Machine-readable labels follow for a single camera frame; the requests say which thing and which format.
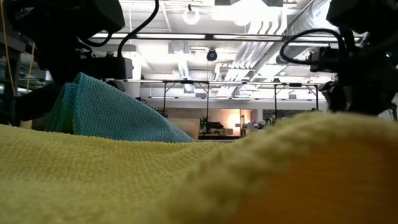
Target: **black cable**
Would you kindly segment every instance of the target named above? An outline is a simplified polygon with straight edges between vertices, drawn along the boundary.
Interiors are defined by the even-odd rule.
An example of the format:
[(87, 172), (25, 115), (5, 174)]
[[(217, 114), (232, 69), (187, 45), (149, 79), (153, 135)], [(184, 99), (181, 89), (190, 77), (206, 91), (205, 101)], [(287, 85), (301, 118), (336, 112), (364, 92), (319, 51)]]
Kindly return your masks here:
[(85, 43), (85, 44), (87, 44), (89, 46), (92, 46), (92, 47), (102, 47), (102, 46), (104, 46), (105, 44), (107, 44), (111, 40), (112, 35), (113, 34), (108, 34), (108, 36), (105, 38), (105, 40), (103, 42), (101, 42), (101, 43), (92, 42), (92, 41), (90, 41), (88, 39), (82, 39), (82, 38), (80, 38), (80, 40), (83, 43)]
[(378, 54), (384, 51), (390, 50), (391, 47), (397, 45), (398, 43), (398, 31), (392, 34), (389, 38), (386, 38), (384, 41), (380, 42), (380, 44), (364, 49), (363, 51), (358, 53), (358, 57), (367, 57), (372, 54)]
[(334, 30), (331, 30), (331, 29), (322, 29), (321, 28), (321, 29), (306, 30), (306, 31), (303, 31), (301, 33), (298, 33), (296, 35), (291, 36), (290, 39), (287, 40), (286, 42), (284, 42), (284, 44), (280, 48), (280, 53), (279, 53), (280, 56), (287, 62), (301, 64), (301, 65), (319, 65), (320, 63), (322, 63), (322, 64), (339, 63), (341, 61), (340, 58), (339, 59), (335, 59), (335, 60), (322, 60), (322, 61), (309, 62), (309, 61), (306, 61), (306, 60), (296, 60), (294, 58), (290, 58), (290, 57), (286, 56), (285, 49), (292, 41), (294, 41), (295, 39), (297, 39), (299, 37), (302, 37), (304, 35), (313, 34), (313, 33), (316, 33), (316, 32), (326, 32), (326, 33), (329, 33), (329, 34), (335, 36), (336, 39), (337, 39), (337, 42), (338, 42), (338, 50), (341, 53), (341, 55), (344, 55), (344, 54), (347, 53), (347, 49), (346, 49), (346, 45), (345, 45), (344, 39), (339, 33), (337, 33)]
[(155, 9), (152, 12), (152, 14), (149, 16), (147, 20), (145, 20), (141, 25), (139, 25), (137, 28), (135, 28), (132, 32), (130, 32), (125, 38), (123, 38), (122, 42), (119, 44), (118, 48), (118, 57), (122, 57), (122, 49), (124, 44), (127, 43), (131, 37), (136, 35), (138, 32), (140, 32), (145, 26), (147, 26), (156, 16), (157, 12), (159, 11), (159, 0), (155, 0)]

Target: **yellow towel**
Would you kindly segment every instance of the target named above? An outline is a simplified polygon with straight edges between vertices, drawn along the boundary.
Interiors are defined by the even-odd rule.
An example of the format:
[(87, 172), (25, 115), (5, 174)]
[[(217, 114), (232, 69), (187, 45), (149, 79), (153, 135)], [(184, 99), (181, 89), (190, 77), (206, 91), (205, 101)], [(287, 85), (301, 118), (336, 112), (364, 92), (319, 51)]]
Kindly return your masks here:
[(398, 223), (398, 126), (306, 114), (231, 144), (0, 126), (0, 223)]

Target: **blue microfiber cloth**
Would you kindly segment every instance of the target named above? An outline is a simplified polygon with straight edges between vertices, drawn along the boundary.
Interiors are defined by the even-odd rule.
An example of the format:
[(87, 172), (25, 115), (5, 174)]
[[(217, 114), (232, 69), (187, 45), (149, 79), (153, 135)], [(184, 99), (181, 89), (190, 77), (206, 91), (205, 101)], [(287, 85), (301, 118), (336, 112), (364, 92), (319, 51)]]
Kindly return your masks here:
[(127, 141), (193, 142), (149, 106), (83, 73), (63, 87), (46, 131)]

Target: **pole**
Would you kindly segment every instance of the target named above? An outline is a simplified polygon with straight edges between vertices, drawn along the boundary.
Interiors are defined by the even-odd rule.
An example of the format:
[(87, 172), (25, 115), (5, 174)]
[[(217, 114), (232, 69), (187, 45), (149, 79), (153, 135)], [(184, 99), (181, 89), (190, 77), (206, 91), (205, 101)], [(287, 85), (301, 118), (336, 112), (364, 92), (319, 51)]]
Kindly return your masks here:
[(210, 84), (207, 84), (207, 119), (209, 119), (209, 89), (210, 89)]
[(166, 84), (167, 82), (164, 83), (164, 96), (163, 96), (163, 117), (166, 117)]
[(274, 96), (274, 98), (275, 98), (275, 121), (276, 121), (276, 119), (278, 118), (278, 115), (277, 115), (277, 100), (276, 100), (276, 95), (277, 95), (278, 93), (276, 92), (276, 86), (277, 86), (277, 85), (274, 85), (274, 94), (275, 94), (275, 96)]
[(318, 85), (315, 85), (315, 97), (316, 97), (316, 101), (317, 101), (317, 110), (319, 110)]

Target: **ceiling light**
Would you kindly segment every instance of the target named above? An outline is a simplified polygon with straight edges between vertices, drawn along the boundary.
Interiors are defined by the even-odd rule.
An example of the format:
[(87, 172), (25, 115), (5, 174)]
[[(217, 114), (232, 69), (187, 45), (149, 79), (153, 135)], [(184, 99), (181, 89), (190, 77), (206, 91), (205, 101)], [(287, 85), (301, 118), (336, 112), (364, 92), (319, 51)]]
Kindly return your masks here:
[(321, 43), (295, 43), (292, 42), (289, 44), (289, 47), (329, 47), (329, 44), (321, 44)]
[(248, 82), (248, 85), (274, 85), (276, 83), (269, 83), (269, 82)]
[(164, 97), (164, 96), (149, 96), (148, 98), (152, 98), (152, 99), (164, 99), (164, 98), (166, 98), (166, 99), (176, 99), (176, 97), (174, 97), (174, 96), (166, 96), (166, 97)]
[(125, 82), (134, 82), (134, 83), (162, 83), (162, 80), (133, 80), (133, 79), (126, 79)]
[(179, 97), (180, 99), (186, 99), (186, 100), (204, 100), (207, 98), (203, 98), (203, 97)]
[[(189, 13), (189, 12), (194, 12), (194, 13), (195, 13), (195, 15), (193, 16), (193, 18), (188, 18), (188, 13)], [(191, 10), (186, 9), (186, 10), (184, 11), (184, 13), (182, 14), (182, 19), (183, 19), (184, 22), (186, 22), (187, 24), (190, 24), (190, 25), (195, 25), (195, 24), (197, 24), (197, 23), (199, 22), (199, 19), (200, 19), (200, 15), (199, 15), (198, 9), (191, 9)]]
[[(358, 42), (361, 40), (360, 37), (355, 37), (354, 38), (355, 42)], [(319, 35), (314, 35), (314, 36), (306, 36), (306, 37), (298, 37), (295, 41), (301, 41), (301, 42), (337, 42), (336, 37), (327, 37), (327, 36), (319, 36)]]
[(210, 81), (210, 84), (243, 84), (243, 82)]
[(137, 34), (138, 39), (204, 39), (205, 34)]
[(280, 42), (281, 36), (278, 35), (234, 35), (234, 34), (216, 34), (216, 40), (245, 40), (245, 41), (267, 41), (267, 42)]
[[(92, 36), (91, 38), (107, 38), (107, 36), (108, 36), (108, 34), (98, 33), (98, 34), (95, 34), (94, 36)], [(125, 36), (127, 36), (127, 34), (118, 34), (118, 33), (112, 34), (112, 38), (122, 39), (122, 38), (125, 38)]]

